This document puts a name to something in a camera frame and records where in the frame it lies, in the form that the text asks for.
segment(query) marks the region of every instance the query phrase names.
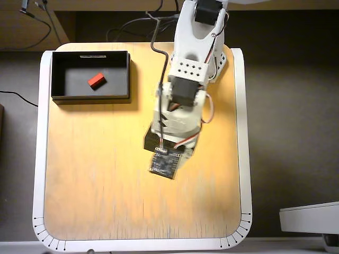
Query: wooden table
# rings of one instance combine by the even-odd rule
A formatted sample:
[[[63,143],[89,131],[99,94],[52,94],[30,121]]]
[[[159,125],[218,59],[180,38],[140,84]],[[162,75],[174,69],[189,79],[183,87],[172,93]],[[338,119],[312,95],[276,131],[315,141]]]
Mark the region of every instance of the wooden table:
[[[172,43],[156,47],[173,51]],[[43,88],[40,76],[38,125],[46,130],[39,132],[38,126],[38,135],[45,133],[37,140],[33,224],[38,238],[65,251],[238,244],[252,221],[241,51],[225,46],[227,64],[208,88],[214,119],[204,126],[193,157],[169,180],[148,172],[153,153],[143,149],[163,56],[149,43],[70,43],[57,49],[107,50],[131,55],[131,104],[57,105],[49,97],[49,82]],[[44,104],[47,110],[40,110]]]

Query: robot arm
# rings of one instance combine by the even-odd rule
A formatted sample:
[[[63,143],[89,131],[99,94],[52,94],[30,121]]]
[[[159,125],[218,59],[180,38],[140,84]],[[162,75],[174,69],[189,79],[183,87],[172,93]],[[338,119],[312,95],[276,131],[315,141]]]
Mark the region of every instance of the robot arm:
[[[197,145],[202,109],[206,97],[210,98],[207,86],[217,80],[227,61],[223,52],[227,4],[228,0],[183,3],[168,82],[160,84],[153,122],[145,137],[145,149],[156,152],[150,169],[153,173],[173,178],[172,169],[182,166]],[[146,148],[151,135],[159,142]]]

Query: black box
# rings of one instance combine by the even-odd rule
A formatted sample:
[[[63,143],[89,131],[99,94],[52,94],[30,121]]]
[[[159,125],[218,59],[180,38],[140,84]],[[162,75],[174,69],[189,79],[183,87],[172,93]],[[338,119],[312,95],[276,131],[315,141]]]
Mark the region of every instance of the black box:
[[[51,96],[56,104],[131,103],[127,51],[53,52]],[[93,90],[88,80],[101,72],[106,80]]]

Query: black cable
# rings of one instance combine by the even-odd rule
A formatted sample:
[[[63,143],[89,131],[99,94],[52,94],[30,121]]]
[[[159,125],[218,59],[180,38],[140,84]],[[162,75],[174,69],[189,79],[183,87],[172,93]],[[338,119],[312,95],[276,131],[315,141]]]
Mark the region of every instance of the black cable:
[[[159,32],[158,32],[158,34],[161,34],[161,33],[163,33],[163,32],[165,32],[171,25],[172,25],[172,23],[174,23],[174,22],[176,22],[176,20],[171,20],[171,21],[167,21],[167,22],[165,22],[164,24],[162,24],[160,27],[159,27]],[[153,31],[151,31],[147,36],[146,36],[146,38],[149,38],[149,36],[151,35],[151,34],[153,34],[154,33],[154,30]]]
[[[110,29],[110,32],[114,32],[114,31],[120,31],[120,29],[119,28],[111,28]],[[121,32],[126,33],[126,34],[130,34],[130,35],[134,35],[134,36],[138,36],[138,37],[143,37],[143,38],[146,37],[145,34],[134,33],[134,32],[131,32],[131,31],[126,31],[126,30],[121,30]]]
[[[177,20],[179,17],[178,15],[172,15],[172,16],[167,16],[167,17],[157,17],[157,19],[160,19],[160,20]],[[119,31],[118,34],[115,36],[113,42],[117,42],[118,38],[120,37],[121,33],[125,32],[125,28],[127,28],[128,26],[130,26],[131,24],[137,22],[137,21],[144,21],[144,20],[151,20],[150,17],[140,17],[140,18],[137,18],[137,19],[134,19],[134,20],[131,20],[131,21],[128,21],[126,22],[124,25],[122,25],[120,28],[111,28],[111,29],[108,29],[107,32],[106,32],[106,42],[109,42],[109,35],[112,31]],[[133,34],[133,35],[137,35],[137,36],[142,36],[141,34],[135,34],[135,33],[132,33],[132,32],[127,32],[127,33],[130,33],[130,34]]]
[[[122,25],[120,28],[119,28],[119,33],[117,34],[117,36],[114,38],[114,42],[116,42],[121,34],[121,32],[123,31],[124,28],[128,27],[129,25],[133,24],[134,22],[137,22],[137,21],[143,21],[143,20],[151,20],[151,18],[149,17],[140,17],[138,19],[134,19],[134,20],[131,20],[129,22],[126,22],[124,25]],[[106,32],[106,42],[109,42],[109,35],[110,33],[115,30],[117,28],[111,28],[111,29],[108,29],[107,32]]]
[[[59,44],[61,45],[62,43],[61,43],[60,37],[59,37],[58,32],[57,32],[57,30],[56,30],[56,28],[55,28],[55,25],[54,25],[54,22],[53,22],[53,20],[52,20],[52,17],[51,17],[51,15],[49,14],[49,11],[48,11],[48,9],[47,9],[47,1],[46,1],[46,0],[43,0],[42,2],[43,2],[44,10],[46,11],[46,13],[47,13],[47,15],[48,15],[48,18],[49,18],[49,20],[50,20],[50,22],[51,22],[51,24],[52,24],[52,26],[53,26],[54,33],[55,33],[55,35],[56,35],[57,38],[58,38]]]
[[[155,11],[152,11],[151,13],[154,14],[158,12],[163,7],[163,3],[164,3],[164,0],[160,0],[160,6]]]
[[[164,81],[165,71],[166,71],[166,67],[167,67],[167,64],[168,64],[168,53],[166,51],[159,50],[159,49],[156,49],[154,47],[154,42],[155,42],[155,39],[157,37],[157,33],[158,33],[158,30],[159,30],[159,26],[160,26],[160,19],[153,17],[149,13],[147,13],[147,15],[151,19],[153,19],[153,20],[155,20],[157,22],[157,25],[155,27],[152,40],[150,42],[150,47],[152,48],[152,50],[154,52],[163,54],[165,56],[165,63],[164,63],[164,67],[163,67],[163,71],[162,71],[162,74],[161,74],[161,78],[160,78],[160,81],[159,81],[159,87],[158,87],[158,95],[159,95],[159,103],[158,103],[159,109],[158,110],[159,110],[159,125],[160,125],[159,126],[159,128],[160,128],[160,148],[163,148],[164,132],[163,132],[163,125],[162,125],[162,118],[163,118],[163,115],[162,115],[162,93],[163,93],[163,81]]]
[[[0,93],[4,93],[4,94],[15,94],[15,95],[19,96],[20,98],[22,98],[25,102],[27,102],[27,103],[29,103],[29,104],[35,106],[35,107],[38,107],[37,104],[34,104],[34,103],[28,101],[27,99],[25,99],[24,97],[22,97],[20,94],[18,94],[18,93],[16,93],[16,92],[0,91]]]
[[[178,4],[178,0],[174,0],[175,1],[175,11],[177,12],[177,14],[179,14],[179,4]]]
[[[46,39],[47,36],[50,34],[52,28],[51,28],[51,26],[50,26],[47,22],[45,22],[45,21],[39,19],[38,17],[35,17],[35,16],[34,16],[33,14],[31,14],[31,13],[28,13],[28,12],[22,12],[22,13],[25,14],[25,15],[27,15],[27,16],[29,16],[29,17],[31,17],[31,18],[33,18],[33,19],[35,19],[35,20],[37,20],[37,21],[39,21],[39,22],[41,22],[41,23],[43,23],[43,24],[45,24],[46,26],[48,26],[48,32],[47,32],[47,34],[46,34],[44,37],[42,37],[40,41],[34,43],[33,45],[30,45],[30,46],[27,46],[27,47],[24,47],[24,48],[10,48],[10,47],[5,47],[5,48],[0,48],[0,50],[25,50],[25,49],[30,49],[30,48],[33,48],[33,47],[35,47],[36,45],[40,44],[40,43],[41,43],[44,39]]]

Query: white device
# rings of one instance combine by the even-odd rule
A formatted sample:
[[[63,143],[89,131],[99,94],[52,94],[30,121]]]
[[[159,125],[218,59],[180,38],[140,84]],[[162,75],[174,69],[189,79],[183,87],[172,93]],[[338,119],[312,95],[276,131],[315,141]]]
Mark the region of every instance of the white device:
[[[327,252],[339,253],[339,202],[280,209],[282,231],[323,234]]]
[[[202,124],[202,109],[206,97],[209,96],[206,92],[207,86],[210,82],[216,81],[227,60],[222,48],[224,20],[225,17],[228,19],[226,11],[228,0],[219,2],[221,8],[218,10],[214,25],[195,20],[198,0],[186,0],[183,3],[175,31],[168,82],[163,84],[162,89],[161,120],[159,119],[159,96],[154,107],[152,133],[161,135],[161,123],[163,139],[174,142],[175,149],[185,145],[183,158],[191,157],[197,144]],[[193,98],[190,98],[191,105],[183,105],[174,100],[176,87],[173,84],[176,80],[181,82],[178,86],[183,86],[185,83],[195,86],[196,93]]]

